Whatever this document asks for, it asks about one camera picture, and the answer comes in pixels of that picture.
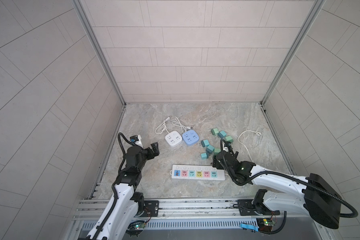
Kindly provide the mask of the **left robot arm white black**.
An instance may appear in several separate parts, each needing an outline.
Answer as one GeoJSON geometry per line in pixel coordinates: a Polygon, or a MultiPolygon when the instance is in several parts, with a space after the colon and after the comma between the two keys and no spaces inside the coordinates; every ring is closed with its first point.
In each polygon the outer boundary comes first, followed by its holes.
{"type": "Polygon", "coordinates": [[[147,212],[148,218],[153,216],[145,207],[144,194],[136,189],[142,179],[146,162],[159,156],[159,143],[155,142],[144,148],[138,135],[128,140],[123,133],[118,133],[117,139],[123,159],[118,176],[111,185],[113,195],[84,240],[121,240],[125,234],[138,237],[149,220],[133,221],[133,218],[144,212],[147,212]]]}

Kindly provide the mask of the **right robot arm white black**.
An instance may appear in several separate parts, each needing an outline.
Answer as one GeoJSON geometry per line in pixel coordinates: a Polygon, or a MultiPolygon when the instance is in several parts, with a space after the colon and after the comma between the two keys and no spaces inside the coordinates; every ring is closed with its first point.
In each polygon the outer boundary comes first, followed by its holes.
{"type": "Polygon", "coordinates": [[[214,156],[214,164],[227,172],[238,186],[258,185],[273,189],[260,189],[253,199],[255,212],[269,215],[271,212],[292,212],[310,216],[315,222],[338,229],[341,218],[356,218],[359,213],[346,202],[321,176],[293,176],[268,170],[253,162],[239,162],[238,152],[232,144],[220,140],[220,147],[227,148],[214,156]]]}

